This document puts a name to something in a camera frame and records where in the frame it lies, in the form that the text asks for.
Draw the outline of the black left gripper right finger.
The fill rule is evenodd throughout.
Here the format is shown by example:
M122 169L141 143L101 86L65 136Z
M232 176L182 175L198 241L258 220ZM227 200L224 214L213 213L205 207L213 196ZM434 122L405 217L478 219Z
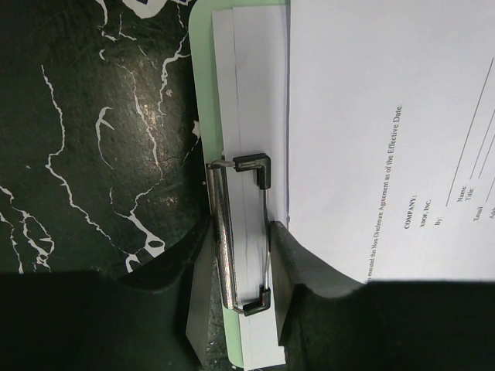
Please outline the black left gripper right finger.
M489 282L362 284L270 225L278 342L290 370L492 370Z

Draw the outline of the green clipboard folder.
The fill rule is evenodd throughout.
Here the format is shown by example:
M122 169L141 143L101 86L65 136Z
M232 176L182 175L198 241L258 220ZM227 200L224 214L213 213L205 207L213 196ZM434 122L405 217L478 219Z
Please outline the green clipboard folder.
M232 29L232 37L227 36L227 39L234 40L235 17L232 9L278 10L285 7L285 3L286 1L197 1L193 6L189 17L189 40L205 164L226 154L224 131L227 124L222 124L225 114L221 113L218 95L213 13L232 13L232 27L227 27L228 30ZM255 261L253 254L248 253L247 247L239 247L233 254L237 268L237 289L245 297L248 294L248 283L254 283L255 270L261 269L261 263ZM285 351L278 345L274 307L272 304L264 314L250 317L222 307L228 359L237 370L260 370L285 365Z

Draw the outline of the white paper stack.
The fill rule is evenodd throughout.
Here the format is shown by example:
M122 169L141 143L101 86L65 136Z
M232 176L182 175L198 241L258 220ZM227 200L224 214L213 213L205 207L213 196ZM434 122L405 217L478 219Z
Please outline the white paper stack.
M288 228L359 282L494 278L494 3L290 4Z

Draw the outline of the printed white paper sheet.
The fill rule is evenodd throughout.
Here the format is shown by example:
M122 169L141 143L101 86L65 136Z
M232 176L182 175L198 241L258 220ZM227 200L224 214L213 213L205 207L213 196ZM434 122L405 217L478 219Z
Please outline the printed white paper sheet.
M240 132L238 122L239 113L237 102L235 45L234 40L227 39L227 36L232 37L232 29L227 29L228 26L232 27L232 13L225 13L227 12L223 11L213 13L213 26L220 108L222 109L221 113L225 114L225 116L222 117L222 124L227 124L227 127L225 128L226 130L224 129L224 134L226 134L226 138L224 137L224 150L226 152L224 157L231 160L234 157L240 156ZM232 168L227 170L233 238L233 223L244 215L242 211L242 182L234 180L235 173L237 172L235 172ZM242 305L250 302L242 300L238 290L237 296Z

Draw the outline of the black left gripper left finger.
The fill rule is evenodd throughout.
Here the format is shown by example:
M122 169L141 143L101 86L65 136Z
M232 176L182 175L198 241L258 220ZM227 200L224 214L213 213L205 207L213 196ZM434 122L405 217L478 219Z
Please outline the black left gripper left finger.
M3 370L199 370L186 335L193 275L210 231L114 279L96 271L1 276Z

